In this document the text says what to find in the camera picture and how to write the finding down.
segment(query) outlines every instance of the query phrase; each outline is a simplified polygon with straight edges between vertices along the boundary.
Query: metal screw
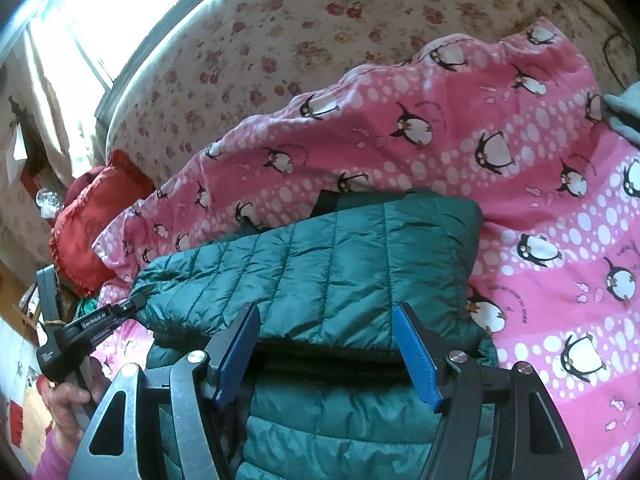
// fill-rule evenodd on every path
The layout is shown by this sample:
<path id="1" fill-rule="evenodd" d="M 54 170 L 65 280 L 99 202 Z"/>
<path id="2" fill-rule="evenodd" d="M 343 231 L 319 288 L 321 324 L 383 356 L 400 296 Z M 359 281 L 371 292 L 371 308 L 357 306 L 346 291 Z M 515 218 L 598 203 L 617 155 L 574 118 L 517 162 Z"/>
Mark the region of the metal screw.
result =
<path id="1" fill-rule="evenodd" d="M 135 363 L 127 363 L 120 369 L 120 373 L 125 377 L 133 377 L 137 371 L 138 365 Z"/>
<path id="2" fill-rule="evenodd" d="M 202 350 L 194 350 L 187 355 L 187 361 L 193 364 L 201 363 L 207 355 Z"/>
<path id="3" fill-rule="evenodd" d="M 466 361 L 466 354 L 462 350 L 452 350 L 449 352 L 449 359 L 455 363 L 463 363 Z"/>
<path id="4" fill-rule="evenodd" d="M 533 366 L 524 361 L 517 363 L 516 368 L 521 374 L 531 375 L 533 373 Z"/>

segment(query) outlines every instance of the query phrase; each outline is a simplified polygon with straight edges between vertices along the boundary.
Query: jacket sleeve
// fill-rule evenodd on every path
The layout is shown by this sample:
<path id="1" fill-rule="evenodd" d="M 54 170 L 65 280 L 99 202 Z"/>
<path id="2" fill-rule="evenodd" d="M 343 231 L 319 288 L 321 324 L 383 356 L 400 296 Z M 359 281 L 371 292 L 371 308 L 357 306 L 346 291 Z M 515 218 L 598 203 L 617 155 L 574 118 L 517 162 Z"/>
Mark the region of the jacket sleeve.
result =
<path id="1" fill-rule="evenodd" d="M 31 480 L 65 480 L 70 467 L 71 461 L 58 449 L 54 432 L 50 431 L 40 462 L 31 475 Z"/>

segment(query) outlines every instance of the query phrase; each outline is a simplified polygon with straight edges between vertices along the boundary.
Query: pink penguin blanket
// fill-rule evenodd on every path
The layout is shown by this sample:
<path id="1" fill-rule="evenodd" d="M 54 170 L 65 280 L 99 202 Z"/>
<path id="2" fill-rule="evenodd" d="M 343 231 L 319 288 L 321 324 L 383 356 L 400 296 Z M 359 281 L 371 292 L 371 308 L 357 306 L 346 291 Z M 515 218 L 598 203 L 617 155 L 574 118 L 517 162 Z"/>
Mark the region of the pink penguin blanket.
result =
<path id="1" fill-rule="evenodd" d="M 243 121 L 116 218 L 94 245 L 118 276 L 102 301 L 241 221 L 307 218 L 322 189 L 471 198 L 486 221 L 468 312 L 503 367 L 534 365 L 586 478 L 615 478 L 640 434 L 640 155 L 601 119 L 590 67 L 547 20 L 359 66 Z"/>

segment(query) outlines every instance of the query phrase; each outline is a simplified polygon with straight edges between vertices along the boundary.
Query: blue gripper pad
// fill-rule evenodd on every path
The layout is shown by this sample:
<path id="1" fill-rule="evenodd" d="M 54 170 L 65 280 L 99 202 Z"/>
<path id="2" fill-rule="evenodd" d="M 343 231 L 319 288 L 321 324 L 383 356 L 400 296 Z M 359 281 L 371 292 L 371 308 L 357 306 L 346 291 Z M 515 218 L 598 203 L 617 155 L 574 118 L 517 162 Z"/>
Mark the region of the blue gripper pad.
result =
<path id="1" fill-rule="evenodd" d="M 260 310 L 252 305 L 218 368 L 218 390 L 213 399 L 218 410 L 236 398 L 259 333 Z"/>
<path id="2" fill-rule="evenodd" d="M 438 412 L 442 397 L 436 387 L 436 368 L 400 306 L 393 309 L 392 329 L 418 398 Z"/>

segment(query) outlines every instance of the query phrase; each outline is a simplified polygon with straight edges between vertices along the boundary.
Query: gray cloth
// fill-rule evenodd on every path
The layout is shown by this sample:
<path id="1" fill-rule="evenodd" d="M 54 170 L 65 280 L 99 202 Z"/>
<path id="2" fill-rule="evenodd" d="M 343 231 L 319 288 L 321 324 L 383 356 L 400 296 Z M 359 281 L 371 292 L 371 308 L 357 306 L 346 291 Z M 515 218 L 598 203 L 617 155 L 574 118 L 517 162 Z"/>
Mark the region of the gray cloth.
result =
<path id="1" fill-rule="evenodd" d="M 620 97 L 605 95 L 610 108 L 605 120 L 612 130 L 640 146 L 640 82 L 631 85 Z"/>

